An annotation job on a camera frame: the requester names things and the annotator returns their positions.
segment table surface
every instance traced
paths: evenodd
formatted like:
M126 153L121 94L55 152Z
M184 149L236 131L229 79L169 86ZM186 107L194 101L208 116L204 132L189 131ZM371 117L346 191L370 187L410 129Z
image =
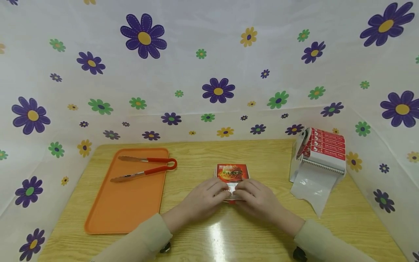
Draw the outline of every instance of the table surface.
M245 163L252 178L269 186L281 203L303 218L329 228L376 261L406 259L358 190L352 178L332 191L321 219L304 200L290 193L293 140L119 144L99 146L81 176L61 218L39 257L40 262L89 261L123 235L88 235L83 226L114 154L122 148L167 148L178 168L166 175L160 212L164 213L200 182L212 177L218 163ZM171 240L172 249L156 261L293 261L293 240L256 221L234 205L223 205L206 221L189 225Z

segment fabric wall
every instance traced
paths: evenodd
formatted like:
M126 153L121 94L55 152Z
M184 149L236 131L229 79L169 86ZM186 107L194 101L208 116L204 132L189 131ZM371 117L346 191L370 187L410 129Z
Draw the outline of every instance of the fabric wall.
M346 137L348 171L419 261L418 10L1 0L2 259L37 260L101 144L284 139L312 126Z

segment hand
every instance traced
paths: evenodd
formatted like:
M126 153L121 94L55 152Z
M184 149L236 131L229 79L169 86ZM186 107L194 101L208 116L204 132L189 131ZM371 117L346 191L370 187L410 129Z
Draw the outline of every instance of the hand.
M254 179L240 182L233 192L244 201L236 201L236 205L246 213L261 220L266 220L295 237L304 225L304 219L284 208L275 194L267 186Z
M228 185L219 178L211 178L195 187L186 198L162 215L173 234L184 225L207 218L215 213L224 199L231 196Z

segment sleeve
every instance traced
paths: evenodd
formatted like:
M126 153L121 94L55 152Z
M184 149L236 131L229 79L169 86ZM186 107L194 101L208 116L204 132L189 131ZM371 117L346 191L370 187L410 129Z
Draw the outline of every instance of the sleeve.
M154 258L172 238L160 214L141 223L134 231L114 242L91 262L143 262Z
M294 238L294 242L308 256L323 262L375 262L353 246L333 236L322 225L307 220Z

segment yellow flower center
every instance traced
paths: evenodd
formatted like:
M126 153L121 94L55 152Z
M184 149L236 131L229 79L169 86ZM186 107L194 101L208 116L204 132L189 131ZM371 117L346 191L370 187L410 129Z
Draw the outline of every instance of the yellow flower center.
M216 89L214 89L214 94L216 94L217 96L220 96L224 93L224 90L222 90L221 88L217 87Z
M312 57L317 56L317 54L318 54L318 50L313 50L313 51L311 51L311 56L312 56Z
M147 34L146 32L140 32L140 33L138 34L138 41L139 41L141 44L144 44L144 45L149 45L149 44L151 44L151 37L150 37L150 35L149 35L149 34Z
M33 240L31 245L29 246L29 249L34 249L37 244L38 244L38 240L37 239Z
M382 23L381 26L378 28L378 32L384 33L391 29L391 27L394 25L393 20L387 20L386 22Z
M396 106L396 112L401 115L406 115L410 112L410 107L405 104Z
M29 118L29 120L31 120L31 121L36 121L36 120L38 120L39 115L38 115L38 113L36 113L34 110L30 110L30 111L28 112L28 118Z
M87 61L87 63L89 64L89 66L91 66L91 67L96 67L96 63L95 62L93 62L93 60L89 60L89 61Z

